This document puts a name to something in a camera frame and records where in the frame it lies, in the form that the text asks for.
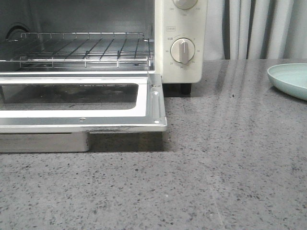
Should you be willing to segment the black oven foot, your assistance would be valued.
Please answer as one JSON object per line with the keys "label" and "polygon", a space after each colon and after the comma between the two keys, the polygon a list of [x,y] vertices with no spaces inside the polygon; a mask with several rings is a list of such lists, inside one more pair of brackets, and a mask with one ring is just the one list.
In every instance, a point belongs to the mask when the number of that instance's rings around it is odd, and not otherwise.
{"label": "black oven foot", "polygon": [[183,95],[190,95],[190,93],[191,93],[191,83],[182,83],[180,85],[180,92]]}

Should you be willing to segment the grey white curtain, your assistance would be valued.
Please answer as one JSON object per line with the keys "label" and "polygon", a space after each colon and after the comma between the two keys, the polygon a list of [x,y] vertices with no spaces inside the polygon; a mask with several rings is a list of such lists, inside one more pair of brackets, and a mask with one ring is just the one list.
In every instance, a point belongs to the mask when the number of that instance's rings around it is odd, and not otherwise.
{"label": "grey white curtain", "polygon": [[305,0],[210,0],[205,60],[307,57]]}

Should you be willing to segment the glass oven door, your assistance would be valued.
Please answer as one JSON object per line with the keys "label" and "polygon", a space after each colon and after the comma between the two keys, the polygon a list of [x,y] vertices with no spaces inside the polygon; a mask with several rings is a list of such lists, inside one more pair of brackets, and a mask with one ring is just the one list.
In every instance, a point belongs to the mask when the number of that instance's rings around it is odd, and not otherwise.
{"label": "glass oven door", "polygon": [[166,129],[155,74],[7,72],[0,75],[2,153],[84,152],[89,135]]}

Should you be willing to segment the cream white toaster oven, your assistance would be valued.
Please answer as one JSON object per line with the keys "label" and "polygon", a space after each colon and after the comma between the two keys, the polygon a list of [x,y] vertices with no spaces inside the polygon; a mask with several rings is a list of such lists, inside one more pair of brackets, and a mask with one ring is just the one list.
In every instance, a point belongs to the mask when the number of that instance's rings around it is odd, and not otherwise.
{"label": "cream white toaster oven", "polygon": [[[172,0],[3,0],[0,43],[20,33],[143,33],[154,43],[154,69],[147,71],[57,70],[8,72],[102,72],[157,74],[162,83],[196,83],[201,79],[207,1],[188,10]],[[171,56],[172,44],[187,38],[195,45],[188,64]]]}

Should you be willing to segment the lower timer knob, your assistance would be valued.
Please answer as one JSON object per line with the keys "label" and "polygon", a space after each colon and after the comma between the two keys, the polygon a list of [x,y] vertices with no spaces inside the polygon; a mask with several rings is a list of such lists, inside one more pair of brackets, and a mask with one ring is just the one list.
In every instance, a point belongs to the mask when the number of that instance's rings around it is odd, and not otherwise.
{"label": "lower timer knob", "polygon": [[171,56],[178,63],[188,64],[194,54],[195,45],[187,38],[180,38],[171,46]]}

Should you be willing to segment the mint green plate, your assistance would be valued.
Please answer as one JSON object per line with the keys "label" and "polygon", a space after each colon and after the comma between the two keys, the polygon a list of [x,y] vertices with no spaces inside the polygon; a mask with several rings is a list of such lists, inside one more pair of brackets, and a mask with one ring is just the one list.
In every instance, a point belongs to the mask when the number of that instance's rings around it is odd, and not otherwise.
{"label": "mint green plate", "polygon": [[275,65],[268,68],[267,73],[274,87],[290,96],[307,100],[306,63]]}

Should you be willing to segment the upper temperature knob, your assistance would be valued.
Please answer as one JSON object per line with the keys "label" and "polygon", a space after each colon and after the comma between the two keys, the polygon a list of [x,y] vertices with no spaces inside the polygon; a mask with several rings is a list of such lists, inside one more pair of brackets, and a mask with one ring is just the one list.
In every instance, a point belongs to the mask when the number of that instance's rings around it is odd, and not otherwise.
{"label": "upper temperature knob", "polygon": [[173,0],[173,3],[179,9],[188,10],[196,5],[197,0]]}

